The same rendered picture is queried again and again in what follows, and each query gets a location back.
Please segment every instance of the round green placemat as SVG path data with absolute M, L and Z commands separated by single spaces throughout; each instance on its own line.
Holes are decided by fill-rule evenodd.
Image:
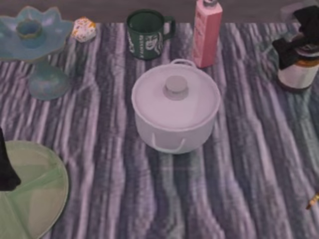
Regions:
M 40 144 L 5 144 L 22 183 L 12 192 L 0 192 L 0 239 L 39 239 L 51 229 L 66 204 L 66 168 L 52 150 Z

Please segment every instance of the table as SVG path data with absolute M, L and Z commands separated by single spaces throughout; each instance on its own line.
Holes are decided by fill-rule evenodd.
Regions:
M 7 140 L 52 148 L 70 177 L 68 204 L 44 239 L 314 239 L 319 206 L 319 84 L 302 95 L 275 83 L 271 41 L 291 24 L 224 24 L 217 63 L 204 71 L 223 98 L 197 151 L 167 155 L 138 136 L 131 89 L 146 70 L 190 58 L 192 26 L 179 24 L 161 58 L 134 59 L 123 24 L 99 24 L 51 57 L 72 91 L 50 102 L 26 88 L 32 67 L 0 63 L 0 124 Z

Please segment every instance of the pink carton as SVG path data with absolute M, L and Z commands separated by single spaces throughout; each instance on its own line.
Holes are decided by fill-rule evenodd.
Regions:
M 197 0 L 192 56 L 198 68 L 215 62 L 222 13 L 216 0 Z

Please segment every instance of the pot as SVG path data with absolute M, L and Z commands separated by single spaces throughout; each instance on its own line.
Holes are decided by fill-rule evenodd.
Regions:
M 208 140 L 220 93 L 193 62 L 176 59 L 141 75 L 133 86 L 132 103 L 141 139 L 157 151 L 181 154 Z

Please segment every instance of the green mug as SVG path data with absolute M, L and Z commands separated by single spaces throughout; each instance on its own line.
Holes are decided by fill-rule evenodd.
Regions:
M 164 34 L 165 23 L 170 23 Z M 132 12 L 126 21 L 130 52 L 139 59 L 152 60 L 161 55 L 164 41 L 175 34 L 175 19 L 158 11 L 140 9 Z

